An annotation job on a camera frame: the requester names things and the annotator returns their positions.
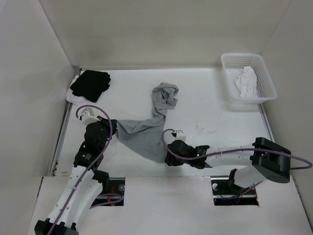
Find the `gray towel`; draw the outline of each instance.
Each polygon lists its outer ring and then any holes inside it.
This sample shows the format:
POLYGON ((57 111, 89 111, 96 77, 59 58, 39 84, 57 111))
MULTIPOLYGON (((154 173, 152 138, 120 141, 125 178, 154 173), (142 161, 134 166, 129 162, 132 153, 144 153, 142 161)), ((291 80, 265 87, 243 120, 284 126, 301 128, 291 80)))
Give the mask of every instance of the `gray towel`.
POLYGON ((164 130, 167 109, 175 107, 178 93, 177 86, 161 83, 152 91, 155 104, 151 119, 144 121, 118 120, 116 135, 119 140, 134 152, 152 161, 163 163, 167 151, 162 143, 161 134, 164 130))

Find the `laundry basket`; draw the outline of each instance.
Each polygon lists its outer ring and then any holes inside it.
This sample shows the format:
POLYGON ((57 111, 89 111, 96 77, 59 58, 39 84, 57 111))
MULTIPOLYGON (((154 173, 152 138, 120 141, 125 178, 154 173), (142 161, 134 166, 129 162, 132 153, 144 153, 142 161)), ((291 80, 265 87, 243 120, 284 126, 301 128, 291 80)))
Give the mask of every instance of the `laundry basket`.
POLYGON ((221 56, 226 91, 233 104, 261 104, 277 98, 277 92, 261 55, 229 53, 221 56), (240 97, 235 80, 245 66, 251 66, 257 76, 257 97, 240 97))

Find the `white cloth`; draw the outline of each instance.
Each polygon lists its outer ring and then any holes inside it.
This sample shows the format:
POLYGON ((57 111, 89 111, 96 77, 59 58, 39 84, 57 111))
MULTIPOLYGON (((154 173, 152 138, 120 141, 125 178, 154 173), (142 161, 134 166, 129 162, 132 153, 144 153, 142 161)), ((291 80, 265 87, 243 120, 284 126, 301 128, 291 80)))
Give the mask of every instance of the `white cloth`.
POLYGON ((243 73, 235 80, 240 97, 256 97, 256 75, 250 66, 244 67, 243 73))
MULTIPOLYGON (((79 77, 78 75, 74 77, 74 79, 71 82, 70 86, 76 81, 76 79, 78 77, 79 77)), ((80 103, 83 103, 83 102, 86 101, 85 97, 83 97, 83 96, 75 96, 75 95, 73 95, 73 91, 70 88, 67 91, 66 99, 67 99, 68 102, 73 103, 75 105, 79 105, 80 103)))

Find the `white wall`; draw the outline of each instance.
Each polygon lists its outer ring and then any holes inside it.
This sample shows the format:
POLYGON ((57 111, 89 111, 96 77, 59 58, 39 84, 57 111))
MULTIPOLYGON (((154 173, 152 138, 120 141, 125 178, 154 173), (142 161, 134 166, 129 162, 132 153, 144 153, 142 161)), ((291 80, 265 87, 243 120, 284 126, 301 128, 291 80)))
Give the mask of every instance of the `white wall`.
MULTIPOLYGON (((278 98, 265 108, 276 142, 313 161, 313 1, 293 0, 263 57, 278 98)), ((294 171, 313 222, 313 170, 294 171)))
POLYGON ((291 0, 40 0, 73 65, 219 66, 261 53, 291 0))
POLYGON ((37 0, 0 0, 0 234, 24 235, 73 69, 37 0))

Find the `black cloth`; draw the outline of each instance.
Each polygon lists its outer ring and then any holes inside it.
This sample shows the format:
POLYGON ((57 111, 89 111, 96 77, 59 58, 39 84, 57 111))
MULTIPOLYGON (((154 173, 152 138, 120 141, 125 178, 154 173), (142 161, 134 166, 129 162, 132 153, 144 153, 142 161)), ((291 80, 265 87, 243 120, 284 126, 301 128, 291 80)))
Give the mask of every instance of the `black cloth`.
POLYGON ((91 102, 97 102, 102 92, 110 87, 110 81, 110 75, 107 72, 86 70, 70 88, 73 90, 73 95, 83 96, 91 102))

